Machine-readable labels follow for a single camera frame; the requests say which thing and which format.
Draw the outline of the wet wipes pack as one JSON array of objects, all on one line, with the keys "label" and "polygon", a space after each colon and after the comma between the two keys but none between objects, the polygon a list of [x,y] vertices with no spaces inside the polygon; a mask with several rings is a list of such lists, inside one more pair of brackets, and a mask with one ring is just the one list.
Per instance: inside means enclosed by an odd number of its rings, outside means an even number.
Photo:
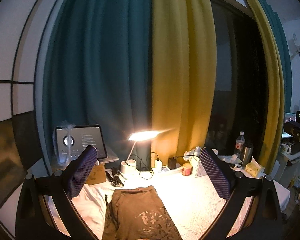
[{"label": "wet wipes pack", "polygon": [[221,161],[224,161],[229,164],[241,164],[242,161],[237,157],[237,155],[219,155],[218,156]]}]

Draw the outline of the red tin can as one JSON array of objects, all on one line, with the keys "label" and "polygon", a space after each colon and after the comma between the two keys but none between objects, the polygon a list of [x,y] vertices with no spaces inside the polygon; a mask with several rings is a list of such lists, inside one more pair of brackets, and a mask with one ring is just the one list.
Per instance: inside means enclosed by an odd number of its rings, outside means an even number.
[{"label": "red tin can", "polygon": [[182,165],[182,172],[183,176],[190,176],[192,171],[192,165],[190,163],[184,163]]}]

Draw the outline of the white folded garment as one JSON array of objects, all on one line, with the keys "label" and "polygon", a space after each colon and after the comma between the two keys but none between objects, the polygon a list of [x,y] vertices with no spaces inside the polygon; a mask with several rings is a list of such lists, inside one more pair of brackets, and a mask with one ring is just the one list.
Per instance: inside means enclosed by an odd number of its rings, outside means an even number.
[{"label": "white folded garment", "polygon": [[113,187],[84,184],[77,197],[71,199],[75,209],[98,239],[102,239],[107,203],[111,202]]}]

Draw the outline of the white desk lamp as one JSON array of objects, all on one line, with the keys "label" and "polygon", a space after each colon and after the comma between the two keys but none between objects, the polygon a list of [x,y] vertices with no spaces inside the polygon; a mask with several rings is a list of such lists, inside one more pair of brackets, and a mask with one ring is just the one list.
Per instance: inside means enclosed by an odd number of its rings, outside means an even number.
[{"label": "white desk lamp", "polygon": [[132,133],[127,139],[132,146],[127,157],[121,161],[120,172],[127,176],[136,171],[152,172],[152,155],[155,155],[154,160],[161,160],[161,157],[157,150],[151,150],[151,143],[168,131],[169,129],[148,129]]}]

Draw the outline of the white power strip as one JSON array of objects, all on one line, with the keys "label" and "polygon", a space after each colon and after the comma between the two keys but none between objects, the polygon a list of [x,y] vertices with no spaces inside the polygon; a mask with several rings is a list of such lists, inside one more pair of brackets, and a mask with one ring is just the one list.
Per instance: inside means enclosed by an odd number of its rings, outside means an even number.
[{"label": "white power strip", "polygon": [[181,173],[182,172],[182,167],[176,167],[175,169],[169,169],[167,166],[164,166],[161,171],[164,173],[164,174],[176,174],[176,173]]}]

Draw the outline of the yellow curtain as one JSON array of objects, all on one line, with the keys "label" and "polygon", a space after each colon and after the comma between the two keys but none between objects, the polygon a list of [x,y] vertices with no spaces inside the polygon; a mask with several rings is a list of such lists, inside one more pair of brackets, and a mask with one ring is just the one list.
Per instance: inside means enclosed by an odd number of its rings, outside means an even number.
[{"label": "yellow curtain", "polygon": [[256,20],[267,68],[268,107],[264,139],[258,163],[271,174],[282,137],[285,116],[285,87],[279,50],[266,13],[259,0],[246,0]]},{"label": "yellow curtain", "polygon": [[152,0],[151,150],[164,164],[204,145],[216,66],[210,0]]}]

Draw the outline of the computer monitor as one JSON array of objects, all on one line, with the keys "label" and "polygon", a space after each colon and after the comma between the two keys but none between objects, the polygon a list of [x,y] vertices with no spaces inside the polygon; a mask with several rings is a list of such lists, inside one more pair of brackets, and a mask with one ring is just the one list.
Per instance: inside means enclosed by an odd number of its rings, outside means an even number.
[{"label": "computer monitor", "polygon": [[284,123],[283,130],[292,137],[300,138],[300,111],[296,111],[295,120]]}]

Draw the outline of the white perforated plastic basket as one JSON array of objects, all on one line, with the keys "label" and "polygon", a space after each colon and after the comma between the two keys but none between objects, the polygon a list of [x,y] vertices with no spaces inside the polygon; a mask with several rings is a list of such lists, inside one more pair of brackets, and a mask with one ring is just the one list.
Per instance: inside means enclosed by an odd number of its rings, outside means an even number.
[{"label": "white perforated plastic basket", "polygon": [[203,165],[202,165],[199,157],[192,157],[190,160],[190,164],[192,165],[191,176],[193,176],[194,178],[198,178],[198,177],[207,175],[207,172],[203,168]]}]

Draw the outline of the stainless steel tumbler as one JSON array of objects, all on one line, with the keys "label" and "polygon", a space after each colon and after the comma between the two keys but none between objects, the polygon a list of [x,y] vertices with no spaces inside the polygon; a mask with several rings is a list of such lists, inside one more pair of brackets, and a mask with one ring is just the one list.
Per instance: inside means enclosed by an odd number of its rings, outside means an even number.
[{"label": "stainless steel tumbler", "polygon": [[253,144],[246,144],[243,146],[242,152],[241,152],[241,161],[242,166],[247,165],[249,163],[252,153],[253,153]]}]

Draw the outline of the brown t-shirt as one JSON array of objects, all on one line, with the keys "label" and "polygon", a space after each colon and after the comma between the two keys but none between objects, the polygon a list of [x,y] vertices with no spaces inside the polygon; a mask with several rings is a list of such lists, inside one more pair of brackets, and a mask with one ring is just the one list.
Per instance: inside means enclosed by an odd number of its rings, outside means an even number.
[{"label": "brown t-shirt", "polygon": [[102,239],[181,239],[153,186],[115,190]]}]

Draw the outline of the yellow tissue box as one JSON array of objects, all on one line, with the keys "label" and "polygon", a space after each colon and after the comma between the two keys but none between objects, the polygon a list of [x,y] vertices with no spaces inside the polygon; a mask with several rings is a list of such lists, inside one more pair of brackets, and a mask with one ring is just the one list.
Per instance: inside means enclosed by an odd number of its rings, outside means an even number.
[{"label": "yellow tissue box", "polygon": [[252,177],[259,178],[264,172],[264,167],[252,157],[251,162],[247,163],[244,170]]}]

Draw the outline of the white usb charger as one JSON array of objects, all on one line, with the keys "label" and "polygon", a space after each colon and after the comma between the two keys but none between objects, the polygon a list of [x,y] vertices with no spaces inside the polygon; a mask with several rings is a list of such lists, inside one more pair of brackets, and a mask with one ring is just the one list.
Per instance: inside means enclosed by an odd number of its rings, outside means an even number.
[{"label": "white usb charger", "polygon": [[162,170],[162,161],[159,158],[155,159],[154,168],[157,172]]}]

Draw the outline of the black clips bundle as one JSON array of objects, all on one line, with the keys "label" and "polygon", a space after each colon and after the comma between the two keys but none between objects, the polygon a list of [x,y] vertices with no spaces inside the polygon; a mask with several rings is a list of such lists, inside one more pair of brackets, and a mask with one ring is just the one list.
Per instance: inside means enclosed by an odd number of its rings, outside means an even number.
[{"label": "black clips bundle", "polygon": [[117,168],[113,167],[111,168],[111,172],[109,170],[105,171],[106,177],[111,182],[111,185],[114,187],[124,187],[124,183],[120,179],[120,172]]}]

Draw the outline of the white mug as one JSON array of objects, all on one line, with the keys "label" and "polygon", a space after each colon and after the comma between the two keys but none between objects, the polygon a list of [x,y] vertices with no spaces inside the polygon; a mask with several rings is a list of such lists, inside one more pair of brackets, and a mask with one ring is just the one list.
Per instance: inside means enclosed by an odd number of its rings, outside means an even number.
[{"label": "white mug", "polygon": [[291,146],[287,144],[280,145],[280,153],[281,154],[290,154],[291,153]]}]

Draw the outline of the black power adapter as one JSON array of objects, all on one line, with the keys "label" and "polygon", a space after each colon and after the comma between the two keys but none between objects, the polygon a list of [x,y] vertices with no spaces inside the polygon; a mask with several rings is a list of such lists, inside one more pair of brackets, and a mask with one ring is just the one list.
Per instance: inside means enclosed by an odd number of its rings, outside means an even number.
[{"label": "black power adapter", "polygon": [[177,159],[176,158],[169,158],[168,159],[168,168],[170,170],[174,170],[176,168],[177,165]]}]

